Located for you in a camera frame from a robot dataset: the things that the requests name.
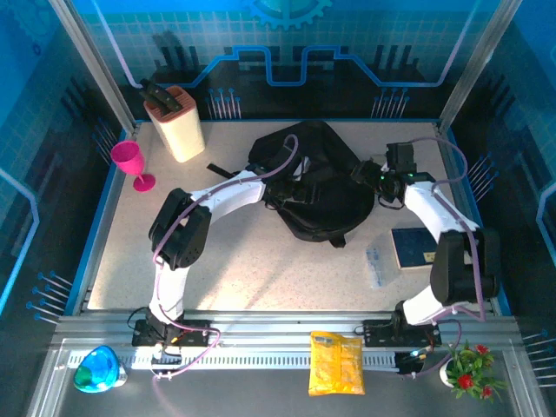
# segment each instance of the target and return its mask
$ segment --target blue glass object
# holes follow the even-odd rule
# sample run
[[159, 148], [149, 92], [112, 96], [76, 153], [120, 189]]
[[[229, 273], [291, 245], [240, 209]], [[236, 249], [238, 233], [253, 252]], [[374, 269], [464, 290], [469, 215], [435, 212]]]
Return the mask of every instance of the blue glass object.
[[88, 354], [76, 370], [73, 381], [84, 393], [103, 393], [116, 386], [120, 361], [108, 346], [99, 346]]

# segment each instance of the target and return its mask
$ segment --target gear graphic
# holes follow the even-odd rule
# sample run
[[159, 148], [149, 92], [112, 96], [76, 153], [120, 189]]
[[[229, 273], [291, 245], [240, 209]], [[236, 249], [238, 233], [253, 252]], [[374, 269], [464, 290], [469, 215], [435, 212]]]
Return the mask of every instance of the gear graphic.
[[49, 34], [54, 12], [48, 0], [3, 0], [21, 29], [35, 42]]
[[303, 23], [311, 24], [315, 16], [322, 17], [322, 10], [332, 5], [331, 0], [243, 0], [251, 16], [259, 17], [261, 24], [269, 23], [272, 29], [281, 26], [288, 30], [301, 29]]

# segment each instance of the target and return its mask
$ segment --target potted plant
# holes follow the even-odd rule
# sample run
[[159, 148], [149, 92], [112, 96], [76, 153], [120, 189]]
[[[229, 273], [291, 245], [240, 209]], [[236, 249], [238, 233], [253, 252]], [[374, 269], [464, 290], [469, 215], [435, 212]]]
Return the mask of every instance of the potted plant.
[[456, 393], [456, 398], [469, 394], [480, 400], [493, 401], [493, 395], [506, 383], [493, 377], [494, 356], [488, 347], [477, 345], [475, 350], [466, 342], [463, 349], [450, 349], [452, 359], [440, 368], [440, 378]]

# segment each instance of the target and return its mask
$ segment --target black backpack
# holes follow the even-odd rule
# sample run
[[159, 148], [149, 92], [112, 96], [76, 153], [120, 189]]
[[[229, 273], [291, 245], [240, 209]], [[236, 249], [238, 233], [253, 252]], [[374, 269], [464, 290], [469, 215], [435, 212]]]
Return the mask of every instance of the black backpack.
[[[363, 222], [374, 206], [374, 193], [351, 178], [359, 158], [322, 121], [305, 121], [255, 141], [248, 161], [266, 171], [288, 158], [284, 139], [297, 135], [294, 160], [269, 178], [263, 196], [295, 237], [307, 242], [330, 241], [335, 248], [346, 245], [344, 235]], [[298, 167], [304, 171], [300, 175]]]

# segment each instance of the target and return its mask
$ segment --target clear plastic bag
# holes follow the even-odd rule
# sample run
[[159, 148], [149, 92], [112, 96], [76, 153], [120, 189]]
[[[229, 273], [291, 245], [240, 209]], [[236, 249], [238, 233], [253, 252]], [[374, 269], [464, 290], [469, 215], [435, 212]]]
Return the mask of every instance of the clear plastic bag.
[[362, 340], [311, 333], [309, 395], [365, 394]]

